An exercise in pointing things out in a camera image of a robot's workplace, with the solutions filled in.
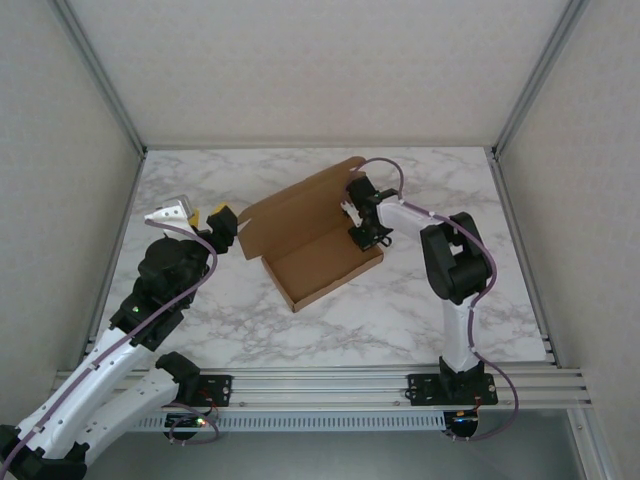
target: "open cardboard box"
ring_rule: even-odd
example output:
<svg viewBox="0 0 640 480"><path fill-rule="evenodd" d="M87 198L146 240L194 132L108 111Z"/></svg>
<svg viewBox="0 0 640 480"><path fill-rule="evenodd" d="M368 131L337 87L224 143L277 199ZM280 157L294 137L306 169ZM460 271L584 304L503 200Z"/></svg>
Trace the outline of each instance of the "open cardboard box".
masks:
<svg viewBox="0 0 640 480"><path fill-rule="evenodd" d="M238 217L245 258L262 263L291 310L311 302L382 262L379 247L366 252L348 233L351 219L340 208L351 157L250 206Z"/></svg>

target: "white marble tabletop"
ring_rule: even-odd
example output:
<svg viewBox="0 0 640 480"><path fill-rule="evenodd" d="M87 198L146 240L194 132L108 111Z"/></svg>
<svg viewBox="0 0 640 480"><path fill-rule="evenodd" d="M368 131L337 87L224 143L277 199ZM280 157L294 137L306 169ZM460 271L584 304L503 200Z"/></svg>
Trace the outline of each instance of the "white marble tabletop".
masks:
<svg viewBox="0 0 640 480"><path fill-rule="evenodd" d="M469 212L498 264L498 283L479 305L479 350L496 361L543 360L545 351L482 148L331 148L152 151L143 171L101 330L131 292L137 265L160 232L143 217L187 194L203 214L221 202L248 205L353 155L397 160L405 197L445 215ZM392 167L372 164L378 188L397 186ZM292 313L259 259L236 241L157 354L176 350L201 368L436 363L441 300L431 291L418 243L393 236L384 261Z"/></svg>

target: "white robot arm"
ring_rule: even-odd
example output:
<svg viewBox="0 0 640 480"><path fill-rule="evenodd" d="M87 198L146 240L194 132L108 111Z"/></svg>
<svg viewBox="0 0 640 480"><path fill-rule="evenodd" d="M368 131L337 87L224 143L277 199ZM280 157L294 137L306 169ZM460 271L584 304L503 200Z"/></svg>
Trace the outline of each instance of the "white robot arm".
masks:
<svg viewBox="0 0 640 480"><path fill-rule="evenodd" d="M147 223L164 227L165 237L147 249L133 293L81 365L17 427L0 426L0 480L6 471L18 480L80 480L105 448L149 412L176 400L191 404L200 369L176 352L160 357L138 384L109 398L182 321L182 310L213 273L210 254L225 253L237 235L237 219L228 207L208 217L212 230L195 230L189 223L193 216L185 196L145 216Z"/></svg>
<svg viewBox="0 0 640 480"><path fill-rule="evenodd" d="M423 404L473 405L492 378L484 374L484 363L471 346L469 312L473 298L486 288L492 268L480 248L452 225L481 242L475 222L464 212L450 217L451 222L438 221L434 214L398 198L396 190L376 190L366 176L351 180L347 193L350 201L345 199L342 208L353 220L349 229L353 241L362 250L378 243L389 246L389 234L399 232L419 242L429 284L443 300L444 349L439 381L433 382L439 385L432 385L433 394L426 395L432 402ZM452 246L459 251L454 253ZM497 401L494 395L486 398Z"/></svg>

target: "box lid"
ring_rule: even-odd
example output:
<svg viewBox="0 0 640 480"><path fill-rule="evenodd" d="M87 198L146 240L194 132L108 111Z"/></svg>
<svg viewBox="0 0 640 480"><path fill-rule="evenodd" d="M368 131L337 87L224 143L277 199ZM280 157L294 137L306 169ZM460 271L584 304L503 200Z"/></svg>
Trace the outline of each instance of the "box lid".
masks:
<svg viewBox="0 0 640 480"><path fill-rule="evenodd" d="M351 170L364 161L351 157L246 208L238 217L245 258L277 257L335 228Z"/></svg>

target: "yellow component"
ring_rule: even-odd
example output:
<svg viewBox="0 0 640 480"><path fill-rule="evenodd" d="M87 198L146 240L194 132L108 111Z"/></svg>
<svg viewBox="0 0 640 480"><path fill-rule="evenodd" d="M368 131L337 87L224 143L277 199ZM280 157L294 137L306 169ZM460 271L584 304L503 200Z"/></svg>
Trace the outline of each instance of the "yellow component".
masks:
<svg viewBox="0 0 640 480"><path fill-rule="evenodd" d="M226 206L228 206L227 202L222 202L220 205L218 205L216 207L216 209L213 212L211 212L211 215L215 215L216 213L218 213L220 210L222 210Z"/></svg>
<svg viewBox="0 0 640 480"><path fill-rule="evenodd" d="M189 225L191 225L192 227L198 228L199 224L200 224L200 210L195 208L193 210L193 216L189 219Z"/></svg>

